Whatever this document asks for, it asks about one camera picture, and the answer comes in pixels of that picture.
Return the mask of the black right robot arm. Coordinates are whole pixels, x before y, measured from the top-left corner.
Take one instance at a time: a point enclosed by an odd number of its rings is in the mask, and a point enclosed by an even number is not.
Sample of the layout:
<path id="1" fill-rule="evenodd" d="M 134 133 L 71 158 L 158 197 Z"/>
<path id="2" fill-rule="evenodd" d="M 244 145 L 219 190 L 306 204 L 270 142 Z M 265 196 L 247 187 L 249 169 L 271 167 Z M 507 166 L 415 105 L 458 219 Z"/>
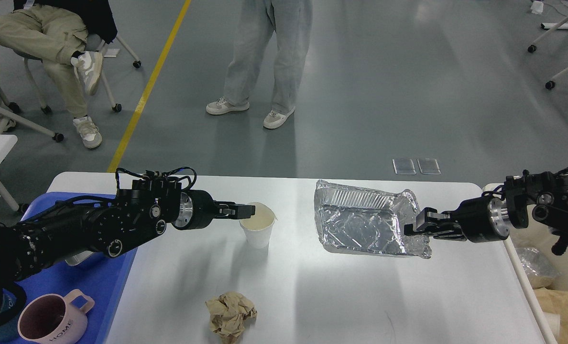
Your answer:
<path id="1" fill-rule="evenodd" d="M 511 229 L 527 228 L 529 218 L 550 228 L 558 237 L 551 252 L 563 255 L 568 248 L 568 168 L 538 174 L 524 170 L 520 176 L 507 176 L 501 185 L 462 201 L 452 211 L 439 213 L 426 207 L 415 222 L 404 226 L 404 234 L 492 242 L 507 239 Z"/>

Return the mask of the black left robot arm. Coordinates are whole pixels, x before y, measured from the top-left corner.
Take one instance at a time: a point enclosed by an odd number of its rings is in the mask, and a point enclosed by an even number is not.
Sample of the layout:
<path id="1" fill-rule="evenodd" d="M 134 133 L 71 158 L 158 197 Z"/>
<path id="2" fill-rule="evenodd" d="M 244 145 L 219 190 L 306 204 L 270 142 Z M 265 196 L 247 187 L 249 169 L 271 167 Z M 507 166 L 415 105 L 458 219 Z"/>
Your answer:
<path id="1" fill-rule="evenodd" d="M 81 194 L 57 201 L 52 207 L 13 226 L 0 222 L 0 326 L 17 316 L 26 303 L 18 281 L 81 252 L 100 252 L 116 258 L 163 235 L 168 224 L 176 229 L 205 228 L 214 218 L 240 220 L 255 215 L 255 206 L 216 201 L 194 189 L 197 173 L 137 174 L 131 188 L 116 187 L 106 198 Z"/>

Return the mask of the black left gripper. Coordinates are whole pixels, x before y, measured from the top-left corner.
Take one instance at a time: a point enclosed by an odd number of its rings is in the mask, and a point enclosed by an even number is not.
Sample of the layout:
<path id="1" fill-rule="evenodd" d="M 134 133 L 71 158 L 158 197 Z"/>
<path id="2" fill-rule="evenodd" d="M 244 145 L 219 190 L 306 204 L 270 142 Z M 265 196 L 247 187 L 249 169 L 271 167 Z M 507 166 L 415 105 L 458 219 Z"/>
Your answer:
<path id="1" fill-rule="evenodd" d="M 214 218 L 240 220 L 255 215 L 256 207 L 251 204 L 216 202 L 205 190 L 181 192 L 179 212 L 171 223 L 176 229 L 205 228 Z"/>

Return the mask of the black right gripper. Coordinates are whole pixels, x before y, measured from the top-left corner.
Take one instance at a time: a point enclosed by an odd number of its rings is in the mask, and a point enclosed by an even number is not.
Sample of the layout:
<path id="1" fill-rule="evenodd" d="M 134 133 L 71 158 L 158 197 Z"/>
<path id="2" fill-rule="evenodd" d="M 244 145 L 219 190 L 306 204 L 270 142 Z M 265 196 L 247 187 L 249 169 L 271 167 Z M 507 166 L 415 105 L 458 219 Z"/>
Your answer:
<path id="1" fill-rule="evenodd" d="M 483 243 L 506 240 L 511 230 L 505 202 L 494 196 L 482 196 L 461 202 L 456 209 L 456 221 L 450 214 L 424 208 L 416 215 L 415 222 L 404 225 L 404 235 L 426 235 L 441 240 L 467 239 L 470 242 Z"/>

